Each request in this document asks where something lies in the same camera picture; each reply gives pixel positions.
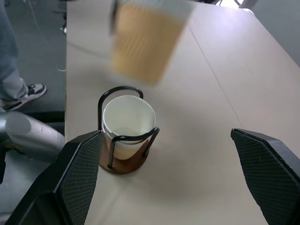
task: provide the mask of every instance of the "paper cup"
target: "paper cup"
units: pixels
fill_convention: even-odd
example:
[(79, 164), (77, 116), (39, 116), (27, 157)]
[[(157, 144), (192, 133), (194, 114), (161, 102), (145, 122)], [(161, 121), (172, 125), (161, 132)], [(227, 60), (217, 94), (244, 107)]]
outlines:
[(192, 11), (186, 0), (121, 0), (112, 52), (114, 77), (155, 86)]
[[(124, 95), (110, 101), (103, 111), (102, 130), (106, 134), (108, 148), (115, 136), (139, 136), (151, 131), (155, 126), (155, 113), (152, 107), (143, 99)], [(114, 157), (118, 159), (131, 158), (144, 141), (116, 142)]]

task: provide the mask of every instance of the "white table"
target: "white table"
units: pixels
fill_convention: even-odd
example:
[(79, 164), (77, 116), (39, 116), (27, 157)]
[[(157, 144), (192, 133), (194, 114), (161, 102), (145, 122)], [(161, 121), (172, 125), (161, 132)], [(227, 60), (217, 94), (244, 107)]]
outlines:
[[(242, 9), (197, 4), (164, 81), (144, 91), (161, 131), (141, 169), (101, 168), (87, 225), (266, 225), (231, 128), (282, 140), (300, 157), (300, 68)], [(110, 74), (110, 1), (68, 3), (66, 135), (97, 129)]]

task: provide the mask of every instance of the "shoe sole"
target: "shoe sole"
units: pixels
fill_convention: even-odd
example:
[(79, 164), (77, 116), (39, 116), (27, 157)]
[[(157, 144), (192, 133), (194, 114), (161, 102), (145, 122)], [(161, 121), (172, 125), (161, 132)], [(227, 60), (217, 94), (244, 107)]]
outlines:
[(18, 108), (21, 108), (21, 107), (22, 107), (24, 104), (26, 104), (27, 102), (30, 102), (30, 101), (32, 101), (32, 100), (34, 100), (34, 99), (37, 99), (37, 98), (42, 97), (46, 92), (47, 92), (47, 87), (45, 86), (45, 89), (44, 89), (41, 93), (38, 93), (38, 94), (36, 94), (36, 95), (32, 95), (31, 98), (28, 97), (27, 99), (23, 100), (22, 103), (19, 104), (19, 105), (17, 105), (16, 107), (11, 108), (11, 109), (9, 109), (9, 110), (5, 110), (5, 111), (6, 111), (6, 112), (10, 112), (10, 111), (14, 111), (14, 110), (16, 110), (16, 109), (18, 109)]

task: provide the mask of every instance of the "white paper cup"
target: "white paper cup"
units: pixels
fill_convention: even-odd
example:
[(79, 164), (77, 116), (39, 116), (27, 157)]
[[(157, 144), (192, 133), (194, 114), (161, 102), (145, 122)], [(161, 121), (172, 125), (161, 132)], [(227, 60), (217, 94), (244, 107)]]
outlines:
[[(106, 133), (106, 141), (110, 148), (115, 136), (139, 136), (151, 131), (155, 126), (155, 113), (143, 99), (133, 95), (124, 95), (113, 99), (106, 105), (102, 120), (102, 130)], [(114, 157), (131, 158), (146, 141), (116, 142)]]

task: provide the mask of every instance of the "black and white sneaker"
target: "black and white sneaker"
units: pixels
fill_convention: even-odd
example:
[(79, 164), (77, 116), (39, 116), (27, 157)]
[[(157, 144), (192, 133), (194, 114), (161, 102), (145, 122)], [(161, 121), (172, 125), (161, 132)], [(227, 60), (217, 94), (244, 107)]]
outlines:
[(21, 100), (11, 101), (11, 102), (2, 101), (1, 104), (2, 109), (4, 109), (5, 111), (16, 110), (21, 106), (23, 106), (25, 103), (37, 99), (39, 97), (42, 97), (47, 91), (46, 86), (43, 84), (31, 84), (28, 85), (27, 87), (28, 87), (28, 92)]

